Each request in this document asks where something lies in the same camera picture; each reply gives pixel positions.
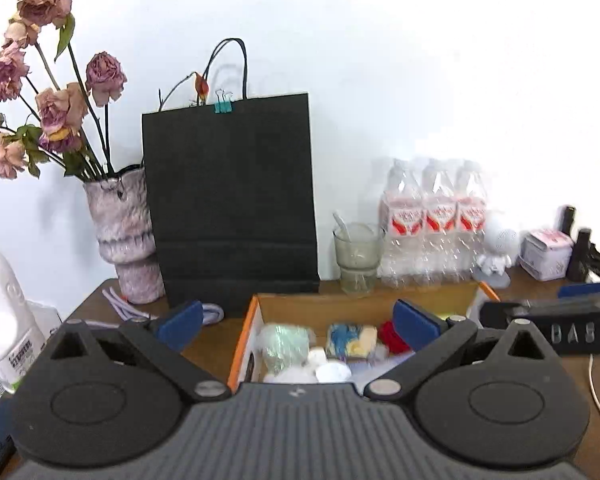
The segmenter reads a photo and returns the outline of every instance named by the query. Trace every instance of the ribbed gray panel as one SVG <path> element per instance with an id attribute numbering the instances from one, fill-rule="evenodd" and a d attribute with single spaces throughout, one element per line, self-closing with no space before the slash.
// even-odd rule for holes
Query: ribbed gray panel
<path id="1" fill-rule="evenodd" d="M 229 400 L 194 406 L 168 441 L 124 465 L 68 471 L 26 462 L 11 479 L 586 480 L 586 477 L 567 463 L 520 473 L 467 466 L 424 442 L 400 408 L 365 400 L 350 384 L 244 384 L 238 395 Z"/>

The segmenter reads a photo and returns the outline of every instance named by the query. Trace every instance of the textured ceramic vase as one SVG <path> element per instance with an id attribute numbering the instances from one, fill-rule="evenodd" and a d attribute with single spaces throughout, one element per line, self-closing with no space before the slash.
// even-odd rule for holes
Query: textured ceramic vase
<path id="1" fill-rule="evenodd" d="M 84 190 L 100 256 L 116 266 L 122 294 L 133 303 L 160 298 L 164 283 L 155 259 L 144 168 L 130 166 L 115 178 L 85 183 Z"/>

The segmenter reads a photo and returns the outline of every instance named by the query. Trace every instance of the circular cover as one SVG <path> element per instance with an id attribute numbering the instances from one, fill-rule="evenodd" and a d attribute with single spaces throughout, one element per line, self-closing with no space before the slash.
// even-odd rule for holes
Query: circular cover
<path id="1" fill-rule="evenodd" d="M 13 439 L 36 462 L 102 467 L 153 449 L 181 411 L 176 389 L 158 374 L 65 359 L 23 381 L 13 399 Z"/>
<path id="2" fill-rule="evenodd" d="M 540 360 L 436 375 L 418 392 L 415 415 L 444 452 L 508 469 L 565 458 L 589 423 L 589 408 L 568 376 Z"/>

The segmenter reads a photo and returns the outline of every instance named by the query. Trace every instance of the white astronaut figurine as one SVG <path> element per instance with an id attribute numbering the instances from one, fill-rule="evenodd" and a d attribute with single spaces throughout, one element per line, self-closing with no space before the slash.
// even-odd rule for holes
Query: white astronaut figurine
<path id="1" fill-rule="evenodd" d="M 511 282 L 505 270 L 513 264 L 510 255 L 518 250 L 518 231 L 508 227 L 511 223 L 499 211 L 490 211 L 485 218 L 485 253 L 475 259 L 479 268 L 474 270 L 473 276 L 491 288 L 505 288 Z"/>

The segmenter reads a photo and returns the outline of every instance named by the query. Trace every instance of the white wall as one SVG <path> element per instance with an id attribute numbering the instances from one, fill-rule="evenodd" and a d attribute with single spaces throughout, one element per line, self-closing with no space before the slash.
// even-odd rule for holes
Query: white wall
<path id="1" fill-rule="evenodd" d="M 0 0 L 0 42 L 15 1 Z M 129 79 L 110 110 L 117 167 L 140 159 L 158 87 L 202 71 L 221 38 L 245 40 L 250 95 L 309 92 L 323 278 L 331 211 L 373 221 L 393 156 L 474 158 L 522 227 L 571 203 L 600 242 L 600 0 L 74 0 L 74 15 L 81 64 L 107 50 Z M 40 41 L 53 56 L 53 27 Z M 26 62 L 48 85 L 32 48 Z M 240 64 L 227 48 L 212 87 L 238 96 Z M 68 56 L 55 70 L 72 80 Z M 192 97 L 185 85 L 170 105 Z M 27 115 L 19 102 L 0 111 L 11 126 Z M 113 276 L 79 182 L 50 165 L 39 182 L 0 181 L 0 250 L 26 295 L 64 315 Z"/>

